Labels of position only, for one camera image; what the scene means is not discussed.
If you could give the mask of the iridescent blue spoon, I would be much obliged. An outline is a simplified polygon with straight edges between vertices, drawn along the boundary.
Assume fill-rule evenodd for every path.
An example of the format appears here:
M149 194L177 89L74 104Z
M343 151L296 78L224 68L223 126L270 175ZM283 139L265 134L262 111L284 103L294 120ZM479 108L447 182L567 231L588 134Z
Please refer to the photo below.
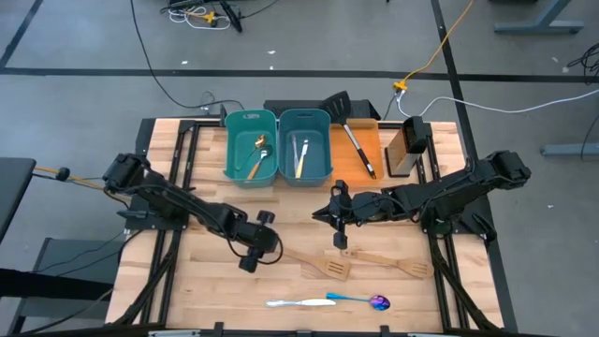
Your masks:
M373 296L370 296L369 298L357 298L357 297L350 297L350 296L345 296L345 295L329 292L326 294L326 299L327 300L354 300L354 301L360 301L360 302L367 302L376 311L385 311L385 310L389 309L391 306L390 300L382 295L373 295Z

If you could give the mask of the wooden black box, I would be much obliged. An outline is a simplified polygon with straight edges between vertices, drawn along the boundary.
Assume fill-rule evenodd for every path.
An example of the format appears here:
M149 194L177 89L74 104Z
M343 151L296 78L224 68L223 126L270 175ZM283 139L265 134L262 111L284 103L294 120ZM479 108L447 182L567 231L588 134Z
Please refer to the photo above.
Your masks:
M416 162L427 150L431 126L421 117L410 117L385 148L387 173L392 178L409 177Z

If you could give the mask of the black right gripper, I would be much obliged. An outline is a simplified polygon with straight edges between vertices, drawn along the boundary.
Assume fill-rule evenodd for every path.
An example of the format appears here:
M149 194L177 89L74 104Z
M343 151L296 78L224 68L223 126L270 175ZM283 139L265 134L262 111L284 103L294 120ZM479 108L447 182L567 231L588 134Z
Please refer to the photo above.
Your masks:
M338 217L352 224L390 221L396 211L394 201L383 194L363 192L351 198L347 194L334 196L334 207L338 209ZM331 216L330 206L325 206L312 213L313 219L329 225L336 224L336 217Z

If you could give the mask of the black side desk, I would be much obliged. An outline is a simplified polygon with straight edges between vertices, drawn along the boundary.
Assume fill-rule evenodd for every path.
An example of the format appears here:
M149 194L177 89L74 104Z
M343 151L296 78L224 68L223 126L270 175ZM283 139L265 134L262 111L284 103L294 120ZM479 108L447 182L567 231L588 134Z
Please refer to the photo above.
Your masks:
M31 182L36 163L32 158L0 157L0 242Z

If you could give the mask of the black slotted spatula steel handle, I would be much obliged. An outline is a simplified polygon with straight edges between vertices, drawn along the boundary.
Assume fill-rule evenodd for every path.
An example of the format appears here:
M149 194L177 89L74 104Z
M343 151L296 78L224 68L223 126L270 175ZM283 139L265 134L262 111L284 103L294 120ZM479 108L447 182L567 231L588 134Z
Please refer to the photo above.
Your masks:
M351 128L347 124L347 119L352 112L349 94L346 91L341 91L337 94L329 96L321 101L318 107L329 115L330 121L333 124L339 124L344 129L351 143L354 145L365 169L367 169L370 177L375 179L376 173L374 171L373 165L361 148Z

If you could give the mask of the grey desk foot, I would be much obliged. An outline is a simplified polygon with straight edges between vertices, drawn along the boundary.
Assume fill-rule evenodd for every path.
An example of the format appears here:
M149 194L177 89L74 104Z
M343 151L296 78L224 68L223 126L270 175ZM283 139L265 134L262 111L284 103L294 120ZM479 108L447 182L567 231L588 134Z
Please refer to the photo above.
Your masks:
M599 142L547 144L540 148L543 156L599 155Z

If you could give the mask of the yellow-handled knife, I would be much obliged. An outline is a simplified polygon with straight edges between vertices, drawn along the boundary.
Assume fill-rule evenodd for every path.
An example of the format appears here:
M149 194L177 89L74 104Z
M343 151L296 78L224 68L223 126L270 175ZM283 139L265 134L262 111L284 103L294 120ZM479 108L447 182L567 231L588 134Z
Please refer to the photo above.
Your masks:
M307 154L308 147L309 147L309 140L305 139L302 143L301 153L300 153L300 157L299 157L299 163L298 163L298 167L296 168L296 172L295 172L295 179L297 179L297 180L300 179L302 176L304 158L305 158L305 155Z

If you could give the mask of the green plastic bin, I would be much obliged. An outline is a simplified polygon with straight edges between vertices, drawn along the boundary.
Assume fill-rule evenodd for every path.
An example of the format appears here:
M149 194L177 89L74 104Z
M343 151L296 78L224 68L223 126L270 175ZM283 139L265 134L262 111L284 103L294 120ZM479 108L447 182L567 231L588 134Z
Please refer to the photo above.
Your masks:
M225 118L225 126L227 132L225 175L228 179L241 188L262 188L272 185L278 173L278 134L275 115L269 110L235 111ZM254 179L247 180L246 177L256 163L260 150L252 155L242 170L236 171L235 166L239 165L254 149L255 141L260 135L266 136L266 145L270 144L273 152L262 162Z

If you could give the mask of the black flat box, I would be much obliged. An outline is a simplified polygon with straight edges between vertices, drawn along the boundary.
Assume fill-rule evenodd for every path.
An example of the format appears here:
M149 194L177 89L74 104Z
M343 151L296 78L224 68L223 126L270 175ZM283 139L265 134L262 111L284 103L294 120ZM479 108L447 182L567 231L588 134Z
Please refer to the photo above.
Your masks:
M292 109L318 109L319 100L266 100L263 104L265 110L270 110L279 117L286 110ZM368 99L352 100L351 118L372 118L380 121L381 116Z

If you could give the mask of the orange wooden board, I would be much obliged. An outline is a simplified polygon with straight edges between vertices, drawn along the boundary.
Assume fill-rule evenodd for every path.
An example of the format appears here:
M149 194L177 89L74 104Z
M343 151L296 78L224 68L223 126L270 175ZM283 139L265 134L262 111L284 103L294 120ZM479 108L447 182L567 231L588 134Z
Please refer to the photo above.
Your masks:
M376 180L382 180L384 168L378 122L374 119L348 119L347 125L373 166ZM330 127L330 147L333 181L345 180L354 186L366 186L374 182L341 125Z

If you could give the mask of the black low stand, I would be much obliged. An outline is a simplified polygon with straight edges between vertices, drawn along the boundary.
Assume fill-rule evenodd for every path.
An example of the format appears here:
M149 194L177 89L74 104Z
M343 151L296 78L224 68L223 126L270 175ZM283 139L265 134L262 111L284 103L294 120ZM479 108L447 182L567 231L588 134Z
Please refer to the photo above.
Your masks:
M31 271L0 268L0 299L20 301L9 334L20 333L30 317L102 319L118 269L123 243L112 241L44 240Z

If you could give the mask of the large wooden slotted spatula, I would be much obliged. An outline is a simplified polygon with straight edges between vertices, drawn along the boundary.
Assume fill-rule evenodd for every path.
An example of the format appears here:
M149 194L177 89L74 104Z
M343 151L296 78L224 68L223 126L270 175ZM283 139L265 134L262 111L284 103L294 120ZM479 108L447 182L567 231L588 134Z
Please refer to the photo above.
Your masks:
M334 279L345 282L352 264L339 257L313 255L286 248L284 255L301 263L301 276L307 279Z

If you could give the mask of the slim wooden slotted spatula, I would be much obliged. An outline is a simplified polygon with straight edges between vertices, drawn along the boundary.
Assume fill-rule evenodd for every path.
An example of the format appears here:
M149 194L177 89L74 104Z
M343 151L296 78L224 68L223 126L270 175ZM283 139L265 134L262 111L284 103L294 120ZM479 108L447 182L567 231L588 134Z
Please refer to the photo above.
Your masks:
M397 267L398 269L406 272L407 274L420 279L432 278L432 276L434 275L434 267L432 263L428 260L418 258L396 259L369 254L360 250L349 249L341 250L340 254L342 256L351 257L358 260Z

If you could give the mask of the white plastic knife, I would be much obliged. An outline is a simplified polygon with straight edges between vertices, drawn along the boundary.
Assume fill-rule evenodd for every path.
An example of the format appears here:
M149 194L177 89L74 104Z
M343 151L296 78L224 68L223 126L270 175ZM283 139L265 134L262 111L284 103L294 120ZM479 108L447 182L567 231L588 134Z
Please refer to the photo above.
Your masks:
M284 306L321 307L321 306L335 306L336 302L334 300L327 300L327 299L266 300L265 305L270 308L284 307Z

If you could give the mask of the blue-grey plastic bin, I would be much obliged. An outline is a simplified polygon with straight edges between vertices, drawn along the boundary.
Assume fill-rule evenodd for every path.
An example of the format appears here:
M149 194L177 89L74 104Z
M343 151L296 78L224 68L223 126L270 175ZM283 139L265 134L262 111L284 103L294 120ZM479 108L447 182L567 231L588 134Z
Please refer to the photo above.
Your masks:
M292 109L283 112L278 128L278 169L292 187L317 187L333 171L330 149L330 117L319 109ZM295 179L292 135L296 135L300 157L302 143L309 140L302 176Z

